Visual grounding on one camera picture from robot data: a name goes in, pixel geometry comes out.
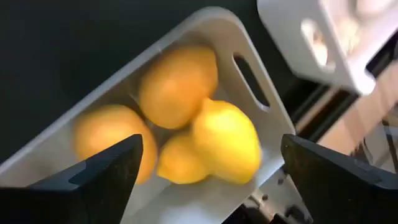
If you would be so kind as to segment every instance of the lemon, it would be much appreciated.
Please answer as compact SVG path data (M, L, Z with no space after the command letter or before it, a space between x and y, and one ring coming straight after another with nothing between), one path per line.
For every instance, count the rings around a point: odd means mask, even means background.
M208 169L193 150L189 133L180 133L166 142L159 157L158 176L175 184L192 184L208 174Z
M154 124L178 129L198 113L201 102L213 94L217 84L214 51L202 46L177 47L164 53L144 74L139 106Z
M133 134L141 134L144 148L136 183L141 184L151 177L157 146L151 131L132 109L123 105L106 105L80 117L74 128L75 150L81 160Z
M210 172L236 184L249 182L261 163L257 132L250 119L225 101L203 101L192 124L194 149Z

